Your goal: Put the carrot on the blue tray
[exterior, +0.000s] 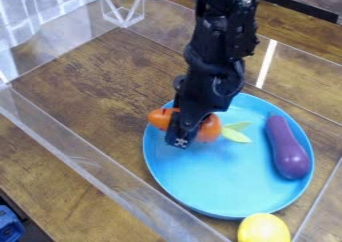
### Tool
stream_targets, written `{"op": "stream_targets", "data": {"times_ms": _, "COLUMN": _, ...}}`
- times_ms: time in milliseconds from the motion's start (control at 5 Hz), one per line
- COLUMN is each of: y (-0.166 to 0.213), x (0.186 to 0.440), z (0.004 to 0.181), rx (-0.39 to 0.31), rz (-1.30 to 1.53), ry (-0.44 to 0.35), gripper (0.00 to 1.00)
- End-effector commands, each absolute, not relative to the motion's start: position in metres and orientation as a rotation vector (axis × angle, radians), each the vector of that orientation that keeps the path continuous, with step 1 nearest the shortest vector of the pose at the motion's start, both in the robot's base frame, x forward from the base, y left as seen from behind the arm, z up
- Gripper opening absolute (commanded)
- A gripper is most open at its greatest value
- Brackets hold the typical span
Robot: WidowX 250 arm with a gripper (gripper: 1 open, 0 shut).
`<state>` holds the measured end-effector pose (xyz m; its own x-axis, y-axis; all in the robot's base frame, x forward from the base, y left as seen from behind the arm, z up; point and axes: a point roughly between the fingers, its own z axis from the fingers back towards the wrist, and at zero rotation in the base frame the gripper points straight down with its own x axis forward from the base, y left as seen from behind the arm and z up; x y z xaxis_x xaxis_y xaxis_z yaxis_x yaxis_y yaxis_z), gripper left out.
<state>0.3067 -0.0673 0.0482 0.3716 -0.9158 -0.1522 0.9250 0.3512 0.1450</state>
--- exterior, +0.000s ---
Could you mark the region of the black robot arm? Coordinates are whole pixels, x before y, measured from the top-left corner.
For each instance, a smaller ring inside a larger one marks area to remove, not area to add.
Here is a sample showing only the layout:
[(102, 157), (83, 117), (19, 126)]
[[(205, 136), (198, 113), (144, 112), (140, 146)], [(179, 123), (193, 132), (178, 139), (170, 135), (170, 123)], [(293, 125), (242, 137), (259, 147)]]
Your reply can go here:
[(183, 53), (189, 70), (174, 80), (177, 111), (166, 132), (171, 146), (190, 146), (201, 125), (229, 109), (243, 88), (243, 58), (259, 44), (257, 7), (258, 0), (197, 0), (195, 29)]

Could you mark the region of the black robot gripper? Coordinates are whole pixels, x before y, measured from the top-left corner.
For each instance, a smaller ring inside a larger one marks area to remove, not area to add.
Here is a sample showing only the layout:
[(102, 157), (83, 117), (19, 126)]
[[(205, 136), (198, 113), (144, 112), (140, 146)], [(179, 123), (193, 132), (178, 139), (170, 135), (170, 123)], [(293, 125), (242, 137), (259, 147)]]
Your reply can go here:
[[(189, 70), (173, 82), (177, 108), (167, 108), (170, 121), (166, 130), (167, 144), (182, 149), (194, 141), (214, 141), (214, 114), (210, 113), (227, 110), (245, 84), (245, 62), (241, 58), (219, 58), (207, 63), (194, 48), (187, 46), (185, 60)], [(181, 119), (203, 120), (194, 129), (187, 130), (181, 126)]]

